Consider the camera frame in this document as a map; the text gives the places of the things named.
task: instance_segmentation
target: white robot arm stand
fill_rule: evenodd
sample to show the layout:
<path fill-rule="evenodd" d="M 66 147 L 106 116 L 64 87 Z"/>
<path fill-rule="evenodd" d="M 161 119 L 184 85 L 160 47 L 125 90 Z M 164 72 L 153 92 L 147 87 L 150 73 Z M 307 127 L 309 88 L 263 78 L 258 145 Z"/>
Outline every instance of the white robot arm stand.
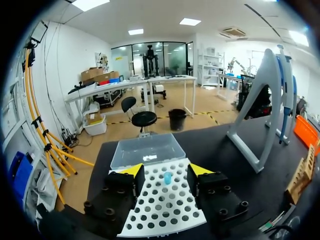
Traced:
<path fill-rule="evenodd" d="M 271 125 L 266 137 L 264 150 L 260 158 L 257 158 L 250 148 L 244 143 L 244 141 L 238 136 L 237 130 L 265 85 L 269 85 L 269 88 L 272 92 L 272 113 L 270 116 Z M 264 169 L 264 165 L 274 143 L 278 119 L 280 116 L 281 102 L 281 72 L 279 63 L 275 54 L 270 49 L 266 49 L 261 66 L 256 73 L 256 77 L 249 95 L 237 119 L 235 120 L 235 123 L 231 126 L 230 130 L 226 134 L 232 140 L 234 145 L 241 151 L 256 173 L 259 173 Z"/>

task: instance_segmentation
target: white desk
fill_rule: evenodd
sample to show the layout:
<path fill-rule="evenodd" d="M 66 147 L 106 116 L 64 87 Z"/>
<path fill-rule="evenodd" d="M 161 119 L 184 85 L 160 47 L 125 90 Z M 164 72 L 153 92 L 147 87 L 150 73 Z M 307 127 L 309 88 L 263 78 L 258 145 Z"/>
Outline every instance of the white desk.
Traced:
<path fill-rule="evenodd" d="M 222 87 L 225 85 L 225 79 L 236 81 L 236 92 L 237 93 L 239 92 L 240 83 L 242 82 L 242 80 L 240 78 L 237 78 L 235 76 L 229 76 L 229 75 L 221 74 L 221 73 L 218 73 L 217 75 L 220 78 L 220 81 L 222 82 Z M 230 81 L 229 81 L 229 84 L 227 83 L 227 85 L 226 85 L 225 95 L 222 95 L 220 93 L 220 84 L 218 84 L 217 85 L 217 89 L 218 89 L 217 90 L 217 96 L 219 98 L 221 98 L 222 100 L 227 101 L 228 100 L 228 92 L 230 91 L 229 87 L 230 87 Z"/>
<path fill-rule="evenodd" d="M 96 84 L 92 84 L 90 86 L 87 86 L 85 88 L 82 88 L 78 91 L 74 91 L 73 93 L 68 94 L 65 97 L 65 106 L 67 109 L 67 112 L 70 116 L 71 122 L 73 127 L 76 129 L 76 131 L 78 132 L 78 134 L 81 133 L 81 128 L 78 126 L 75 115 L 71 109 L 70 104 L 71 103 L 75 103 L 76 108 L 79 112 L 79 115 L 82 116 L 82 111 L 80 109 L 79 106 L 79 101 L 81 99 L 85 99 L 88 97 L 92 97 L 94 95 L 97 94 L 102 94 L 105 92 L 113 92 L 116 90 L 121 90 L 121 89 L 128 89 L 128 88 L 133 88 L 136 86 L 143 86 L 143 92 L 144 92 L 144 104 L 145 106 L 143 107 L 146 111 L 149 111 L 149 103 L 148 103 L 148 90 L 147 90 L 147 86 L 148 86 L 148 81 L 147 80 L 139 80 L 139 81 L 124 81 L 124 82 L 118 82 L 118 83 L 109 83 L 106 85 L 102 85 L 102 86 L 97 86 Z M 109 115 L 114 115 L 114 114 L 120 114 L 123 113 L 122 110 L 117 110 L 117 111 L 111 111 L 111 112 L 106 112 L 101 114 L 102 116 L 109 116 Z"/>
<path fill-rule="evenodd" d="M 184 104 L 183 108 L 190 114 L 193 118 L 195 115 L 195 102 L 196 102 L 196 78 L 194 76 L 181 75 L 181 77 L 169 77 L 169 76 L 158 76 L 155 78 L 150 78 L 147 80 L 149 83 L 150 89 L 150 101 L 151 101 L 151 111 L 155 112 L 154 102 L 154 93 L 153 93 L 153 84 L 165 84 L 172 82 L 184 82 Z M 193 95 L 192 95 L 192 110 L 189 110 L 186 106 L 187 101 L 187 81 L 193 81 Z"/>

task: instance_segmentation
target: black tabletop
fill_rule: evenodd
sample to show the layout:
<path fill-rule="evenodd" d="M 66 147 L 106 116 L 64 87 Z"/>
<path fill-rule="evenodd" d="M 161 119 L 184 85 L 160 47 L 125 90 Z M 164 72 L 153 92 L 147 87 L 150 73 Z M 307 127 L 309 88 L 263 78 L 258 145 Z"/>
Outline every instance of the black tabletop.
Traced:
<path fill-rule="evenodd" d="M 266 117 L 243 121 L 238 135 L 248 145 L 256 156 L 260 156 L 268 133 L 265 126 Z M 250 206 L 263 210 L 258 218 L 246 222 L 247 226 L 261 226 L 267 220 L 275 219 L 282 212 L 285 203 L 284 192 L 295 173 L 302 157 L 306 157 L 308 149 L 300 139 L 292 134 L 289 145 L 279 144 L 279 138 L 274 139 L 273 147 L 263 171 L 256 174 L 240 151 L 226 136 L 230 124 L 214 126 L 198 130 L 174 133 L 174 137 L 185 151 L 189 160 L 205 169 L 223 172 L 231 182 L 232 190 Z M 88 199 L 99 193 L 103 179 L 109 173 L 110 163 L 118 142 L 102 144 L 94 165 Z M 315 167 L 312 183 L 305 189 L 294 211 L 294 215 L 303 218 L 312 206 L 319 191 L 319 165 Z M 214 239 L 207 224 L 170 235 L 167 239 L 189 238 Z"/>

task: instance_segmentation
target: glass wall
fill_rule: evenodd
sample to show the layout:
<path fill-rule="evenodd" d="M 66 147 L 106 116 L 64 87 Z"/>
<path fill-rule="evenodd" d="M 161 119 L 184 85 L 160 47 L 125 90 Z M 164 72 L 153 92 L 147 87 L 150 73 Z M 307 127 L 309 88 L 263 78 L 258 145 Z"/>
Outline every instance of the glass wall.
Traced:
<path fill-rule="evenodd" d="M 118 71 L 127 80 L 134 74 L 131 45 L 111 49 L 111 58 L 111 70 Z"/>
<path fill-rule="evenodd" d="M 145 42 L 111 49 L 112 70 L 118 71 L 124 79 L 140 75 L 144 77 L 143 56 L 147 54 L 148 46 L 158 56 L 159 76 L 186 75 L 187 50 L 184 42 Z M 190 64 L 193 65 L 193 50 Z"/>
<path fill-rule="evenodd" d="M 144 75 L 143 56 L 147 54 L 149 45 L 152 46 L 151 49 L 153 50 L 154 55 L 158 56 L 159 76 L 164 76 L 165 68 L 162 42 L 148 42 L 132 45 L 134 73 L 140 76 Z"/>
<path fill-rule="evenodd" d="M 186 44 L 181 42 L 164 42 L 163 51 L 165 75 L 186 75 Z"/>

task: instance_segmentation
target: floor tape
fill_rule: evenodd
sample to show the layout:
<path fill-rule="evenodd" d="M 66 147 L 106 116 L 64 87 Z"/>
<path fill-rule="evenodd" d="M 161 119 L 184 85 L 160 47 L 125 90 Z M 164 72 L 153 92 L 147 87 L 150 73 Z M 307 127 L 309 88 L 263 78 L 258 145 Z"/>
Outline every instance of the floor tape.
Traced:
<path fill-rule="evenodd" d="M 218 123 L 218 121 L 213 117 L 211 116 L 210 114 L 219 114 L 219 113 L 227 113 L 227 112 L 235 112 L 236 110 L 220 110 L 220 111 L 203 111 L 203 112 L 197 112 L 195 113 L 194 115 L 208 115 L 212 120 L 215 121 L 216 124 L 220 125 Z M 169 116 L 158 116 L 157 117 L 158 119 L 168 119 Z M 110 125 L 116 125 L 116 124 L 126 124 L 126 123 L 131 123 L 130 120 L 128 121 L 116 121 L 116 122 L 110 122 L 110 123 L 107 123 L 106 125 L 107 126 L 110 126 Z"/>

